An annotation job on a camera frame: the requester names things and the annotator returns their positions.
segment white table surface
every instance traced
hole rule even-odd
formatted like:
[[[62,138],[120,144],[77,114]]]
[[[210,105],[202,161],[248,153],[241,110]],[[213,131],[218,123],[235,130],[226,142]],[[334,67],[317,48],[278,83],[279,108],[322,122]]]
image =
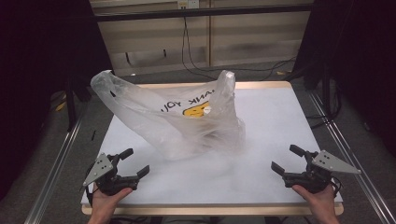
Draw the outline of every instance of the white table surface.
[[[301,173],[306,162],[289,151],[290,145],[319,151],[318,144],[291,86],[261,88],[260,85],[254,86],[255,89],[235,90],[236,114],[246,123],[247,142],[237,155],[210,151],[186,160],[167,161],[157,149],[114,117],[100,153],[114,155],[129,147],[134,149],[134,155],[119,162],[121,176],[135,175],[144,166],[150,166],[137,191],[123,199],[120,207],[304,204],[301,196],[284,187],[281,176],[272,171],[271,161],[286,172]],[[337,213],[342,213],[340,194],[335,201],[336,206],[341,206]],[[89,209],[85,194],[81,203],[83,210]],[[309,213],[306,205],[304,211]]]

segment plastic bag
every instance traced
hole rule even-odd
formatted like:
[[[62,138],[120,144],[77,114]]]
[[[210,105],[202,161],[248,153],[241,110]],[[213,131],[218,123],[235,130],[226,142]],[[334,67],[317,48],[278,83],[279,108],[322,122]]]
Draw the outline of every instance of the plastic bag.
[[[234,107],[235,77],[199,86],[141,88],[104,71],[91,86],[105,105],[131,130],[168,160],[222,150],[236,153],[245,144],[245,124]]]

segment dark background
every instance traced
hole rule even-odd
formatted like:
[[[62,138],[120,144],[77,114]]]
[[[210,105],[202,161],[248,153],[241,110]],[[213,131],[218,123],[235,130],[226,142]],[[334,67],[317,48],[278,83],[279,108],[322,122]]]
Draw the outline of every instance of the dark background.
[[[0,199],[35,148],[51,95],[67,81],[81,90],[111,68],[97,23],[70,21],[92,15],[88,0],[1,1],[1,152],[7,162],[1,162]]]
[[[324,69],[396,156],[396,3],[317,0],[293,72],[314,89]]]

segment wooden table edge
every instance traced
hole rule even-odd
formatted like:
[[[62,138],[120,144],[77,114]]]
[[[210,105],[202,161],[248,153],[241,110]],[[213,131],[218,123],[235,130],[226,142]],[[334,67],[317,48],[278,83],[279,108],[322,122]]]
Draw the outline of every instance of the wooden table edge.
[[[334,204],[337,216],[344,213],[342,203]],[[81,206],[82,213],[90,215],[89,204]],[[241,205],[241,206],[191,206],[147,205],[118,207],[114,215],[133,216],[308,216],[312,215],[307,204],[296,205]]]
[[[137,85],[144,88],[173,88],[199,86],[205,83],[166,83],[166,84],[141,84]],[[235,82],[236,89],[264,89],[264,88],[291,88],[288,81],[253,81],[253,82]]]

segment yellow logo on bag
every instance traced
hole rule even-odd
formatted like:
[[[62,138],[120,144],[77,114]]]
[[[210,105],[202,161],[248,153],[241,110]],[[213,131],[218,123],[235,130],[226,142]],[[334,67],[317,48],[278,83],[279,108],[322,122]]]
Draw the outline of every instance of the yellow logo on bag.
[[[199,118],[204,115],[204,108],[207,106],[209,106],[208,101],[204,102],[201,105],[196,105],[196,106],[190,107],[188,109],[185,109],[183,111],[183,115]]]

